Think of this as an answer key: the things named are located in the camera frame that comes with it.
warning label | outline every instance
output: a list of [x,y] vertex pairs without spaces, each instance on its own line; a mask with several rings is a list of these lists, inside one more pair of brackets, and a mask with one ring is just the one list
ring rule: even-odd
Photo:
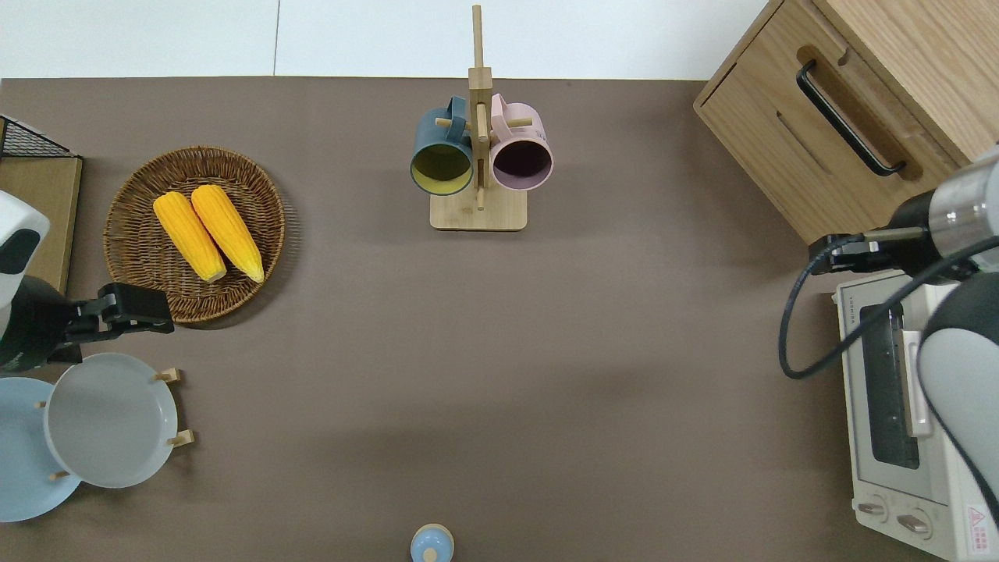
[[989,520],[984,505],[967,506],[968,539],[971,541],[971,554],[989,554]]

brown table surface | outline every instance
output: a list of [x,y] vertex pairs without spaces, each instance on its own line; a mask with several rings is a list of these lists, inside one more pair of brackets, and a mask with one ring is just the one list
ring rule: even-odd
[[[283,192],[275,276],[206,329],[93,344],[187,375],[198,442],[124,490],[0,526],[0,560],[932,559],[850,508],[842,380],[780,374],[804,245],[696,118],[701,82],[498,80],[554,173],[518,233],[439,232],[409,178],[464,80],[4,80],[0,111],[85,157],[68,294],[147,160],[241,152]],[[836,340],[806,288],[792,359]],[[38,373],[54,380],[58,370]]]

wooden stand base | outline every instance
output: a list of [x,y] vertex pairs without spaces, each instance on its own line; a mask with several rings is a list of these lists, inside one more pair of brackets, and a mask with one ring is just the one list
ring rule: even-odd
[[516,231],[527,226],[527,193],[498,186],[483,190],[479,210],[475,185],[455,195],[431,196],[431,226],[438,230]]

oven handle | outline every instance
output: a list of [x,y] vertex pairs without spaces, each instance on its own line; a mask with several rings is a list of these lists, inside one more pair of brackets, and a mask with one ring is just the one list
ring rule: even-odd
[[910,437],[929,437],[933,434],[933,420],[929,404],[919,384],[916,367],[919,353],[920,332],[902,330],[902,396],[905,399],[905,429]]

black wire basket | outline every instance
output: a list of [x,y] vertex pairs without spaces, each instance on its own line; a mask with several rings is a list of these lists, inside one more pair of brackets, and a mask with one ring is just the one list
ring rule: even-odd
[[79,158],[65,146],[53,142],[31,127],[0,115],[0,158],[19,156],[27,158]]

